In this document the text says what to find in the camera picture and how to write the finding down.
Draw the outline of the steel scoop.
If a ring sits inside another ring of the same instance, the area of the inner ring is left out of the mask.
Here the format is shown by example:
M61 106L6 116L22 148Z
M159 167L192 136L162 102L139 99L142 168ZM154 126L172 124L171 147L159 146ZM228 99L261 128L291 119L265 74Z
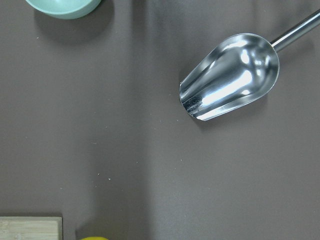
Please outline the steel scoop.
M279 51L319 24L316 11L273 41L254 33L226 38L180 82L180 103L191 117L208 121L262 98L277 82Z

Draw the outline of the yellow lemon outer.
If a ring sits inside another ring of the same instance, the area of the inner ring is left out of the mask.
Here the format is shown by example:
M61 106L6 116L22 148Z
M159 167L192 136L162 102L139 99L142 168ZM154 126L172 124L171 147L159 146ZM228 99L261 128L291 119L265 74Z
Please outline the yellow lemon outer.
M80 240L109 240L109 239L102 236L88 236L88 237L81 238Z

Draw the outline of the mint green bowl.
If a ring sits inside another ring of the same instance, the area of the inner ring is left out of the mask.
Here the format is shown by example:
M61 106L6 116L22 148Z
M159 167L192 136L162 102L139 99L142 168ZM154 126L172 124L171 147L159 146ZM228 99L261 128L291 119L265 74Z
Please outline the mint green bowl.
M26 0L41 13L62 20L84 17L94 11L101 0Z

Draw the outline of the wooden cutting board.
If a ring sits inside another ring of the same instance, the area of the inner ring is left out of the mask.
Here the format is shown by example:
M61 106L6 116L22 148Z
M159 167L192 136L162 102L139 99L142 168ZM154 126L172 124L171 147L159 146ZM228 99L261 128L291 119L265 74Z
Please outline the wooden cutting board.
M2 240L62 240L61 217L2 216L0 218Z

